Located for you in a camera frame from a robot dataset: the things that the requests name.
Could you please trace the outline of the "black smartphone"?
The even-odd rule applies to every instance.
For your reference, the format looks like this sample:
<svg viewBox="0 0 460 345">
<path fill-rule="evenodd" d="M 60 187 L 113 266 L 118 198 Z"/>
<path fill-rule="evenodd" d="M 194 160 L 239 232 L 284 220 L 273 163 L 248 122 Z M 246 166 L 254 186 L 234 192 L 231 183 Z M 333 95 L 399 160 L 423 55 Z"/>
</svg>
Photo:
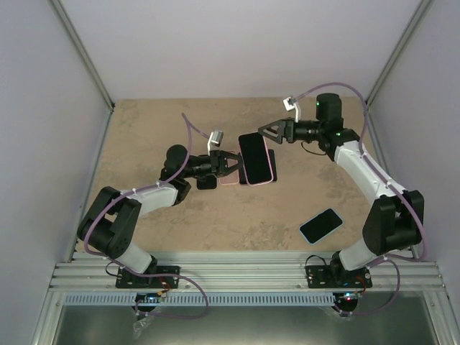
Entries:
<svg viewBox="0 0 460 345">
<path fill-rule="evenodd" d="M 246 178 L 244 169 L 240 168 L 238 170 L 238 174 L 239 174 L 239 184 L 240 185 L 247 185 L 247 178 Z"/>
</svg>

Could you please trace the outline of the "light pink phone case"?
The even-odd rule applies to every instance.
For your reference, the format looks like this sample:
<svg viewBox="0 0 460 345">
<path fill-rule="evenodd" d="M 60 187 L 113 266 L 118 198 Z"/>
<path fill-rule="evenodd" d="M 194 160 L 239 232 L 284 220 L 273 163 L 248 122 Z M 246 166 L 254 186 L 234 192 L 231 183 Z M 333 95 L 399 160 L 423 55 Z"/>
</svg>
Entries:
<svg viewBox="0 0 460 345">
<path fill-rule="evenodd" d="M 227 164 L 229 167 L 235 165 L 238 163 L 238 160 L 228 158 L 227 159 Z M 218 182 L 220 185 L 235 185 L 239 184 L 239 171 L 235 170 L 231 174 L 218 178 Z"/>
</svg>

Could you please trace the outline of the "phone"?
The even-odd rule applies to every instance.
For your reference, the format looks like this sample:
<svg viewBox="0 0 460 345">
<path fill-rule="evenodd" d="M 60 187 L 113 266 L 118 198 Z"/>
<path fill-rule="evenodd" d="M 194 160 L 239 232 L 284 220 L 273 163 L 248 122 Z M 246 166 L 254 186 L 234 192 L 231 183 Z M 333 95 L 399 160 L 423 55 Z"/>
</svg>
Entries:
<svg viewBox="0 0 460 345">
<path fill-rule="evenodd" d="M 344 221 L 337 212 L 332 208 L 328 208 L 301 224 L 299 231 L 309 244 L 316 244 L 343 224 Z"/>
<path fill-rule="evenodd" d="M 265 138 L 257 132 L 238 137 L 244 175 L 248 185 L 264 185 L 273 181 L 273 171 Z"/>
<path fill-rule="evenodd" d="M 273 149 L 268 149 L 268 154 L 269 154 L 270 164 L 272 168 L 272 183 L 275 183 L 277 182 L 277 166 L 276 166 L 275 151 Z"/>
</svg>

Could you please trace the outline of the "black phone case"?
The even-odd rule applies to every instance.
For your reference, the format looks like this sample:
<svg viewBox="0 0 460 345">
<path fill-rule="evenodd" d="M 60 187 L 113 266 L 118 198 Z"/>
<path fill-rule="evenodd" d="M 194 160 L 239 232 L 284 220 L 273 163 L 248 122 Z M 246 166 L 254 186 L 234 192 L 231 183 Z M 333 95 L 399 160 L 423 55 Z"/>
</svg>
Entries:
<svg viewBox="0 0 460 345">
<path fill-rule="evenodd" d="M 213 190 L 217 188 L 217 179 L 214 176 L 208 176 L 206 179 L 196 181 L 196 187 L 199 190 Z"/>
</svg>

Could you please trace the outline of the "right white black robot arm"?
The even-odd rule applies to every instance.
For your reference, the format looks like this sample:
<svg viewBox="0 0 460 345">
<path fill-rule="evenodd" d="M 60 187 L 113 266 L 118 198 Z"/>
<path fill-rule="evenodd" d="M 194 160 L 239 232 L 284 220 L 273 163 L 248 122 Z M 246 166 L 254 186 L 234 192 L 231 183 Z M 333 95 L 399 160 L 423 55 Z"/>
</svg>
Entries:
<svg viewBox="0 0 460 345">
<path fill-rule="evenodd" d="M 287 111 L 295 111 L 295 117 L 261 126 L 259 134 L 278 144 L 317 142 L 319 149 L 349 174 L 371 205 L 361 239 L 333 255 L 329 265 L 332 283 L 346 287 L 358 271 L 378 258 L 419 244 L 423 196 L 396 183 L 369 155 L 362 138 L 344 127 L 340 96 L 318 95 L 314 120 L 301 119 L 300 107 L 293 98 L 286 98 L 283 103 Z"/>
</svg>

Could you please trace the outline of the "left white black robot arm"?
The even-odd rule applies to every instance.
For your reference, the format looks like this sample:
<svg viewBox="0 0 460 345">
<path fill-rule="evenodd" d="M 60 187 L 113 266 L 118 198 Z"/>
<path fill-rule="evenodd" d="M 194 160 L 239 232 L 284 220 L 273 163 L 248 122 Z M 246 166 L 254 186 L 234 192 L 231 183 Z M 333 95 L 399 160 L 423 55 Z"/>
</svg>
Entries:
<svg viewBox="0 0 460 345">
<path fill-rule="evenodd" d="M 160 180 L 151 186 L 120 191 L 102 188 L 78 227 L 78 238 L 86 250 L 93 247 L 101 255 L 132 272 L 142 287 L 157 280 L 157 259 L 133 241 L 138 219 L 161 208 L 182 203 L 191 190 L 189 179 L 199 190 L 213 190 L 219 178 L 237 173 L 243 166 L 241 155 L 219 149 L 207 155 L 191 155 L 182 145 L 166 153 Z"/>
</svg>

